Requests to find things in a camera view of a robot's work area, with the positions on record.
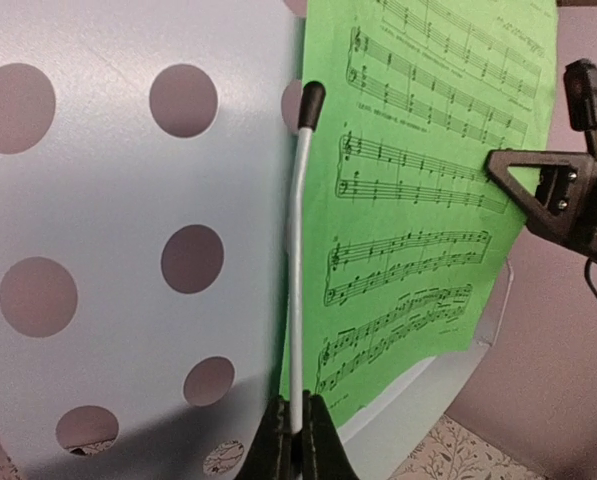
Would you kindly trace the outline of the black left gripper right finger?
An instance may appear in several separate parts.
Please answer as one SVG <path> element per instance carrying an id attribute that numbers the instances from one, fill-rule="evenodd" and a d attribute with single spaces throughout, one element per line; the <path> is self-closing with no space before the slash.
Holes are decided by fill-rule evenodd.
<path id="1" fill-rule="evenodd" d="M 302 478 L 356 480 L 324 398 L 303 392 L 303 428 L 300 435 Z"/>

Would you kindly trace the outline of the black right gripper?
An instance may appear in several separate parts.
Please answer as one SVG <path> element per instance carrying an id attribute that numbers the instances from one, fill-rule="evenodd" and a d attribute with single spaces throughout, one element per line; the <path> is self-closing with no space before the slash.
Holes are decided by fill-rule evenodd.
<path id="1" fill-rule="evenodd" d="M 597 263 L 597 160 L 583 152 L 493 150 L 485 170 L 534 235 Z"/>

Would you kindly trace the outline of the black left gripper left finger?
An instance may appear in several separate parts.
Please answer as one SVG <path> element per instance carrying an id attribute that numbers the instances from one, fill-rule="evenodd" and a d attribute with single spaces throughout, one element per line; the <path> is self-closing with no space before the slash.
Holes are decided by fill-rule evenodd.
<path id="1" fill-rule="evenodd" d="M 292 470 L 289 403 L 272 398 L 261 418 L 238 480 L 287 480 Z"/>

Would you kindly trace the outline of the green sheet music page one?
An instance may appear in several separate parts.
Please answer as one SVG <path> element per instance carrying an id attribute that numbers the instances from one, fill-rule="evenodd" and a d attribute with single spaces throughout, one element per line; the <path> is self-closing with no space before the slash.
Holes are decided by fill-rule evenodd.
<path id="1" fill-rule="evenodd" d="M 336 425 L 469 347 L 525 222 L 485 159 L 546 145 L 557 23 L 552 1 L 309 3 L 303 378 Z"/>

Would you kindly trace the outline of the white perforated music stand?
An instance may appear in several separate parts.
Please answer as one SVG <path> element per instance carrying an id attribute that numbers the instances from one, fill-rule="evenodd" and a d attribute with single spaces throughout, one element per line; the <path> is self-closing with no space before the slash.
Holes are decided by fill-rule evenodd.
<path id="1" fill-rule="evenodd" d="M 0 443 L 30 479 L 234 479 L 290 391 L 312 1 L 0 1 Z M 486 346 L 336 425 L 363 479 Z"/>

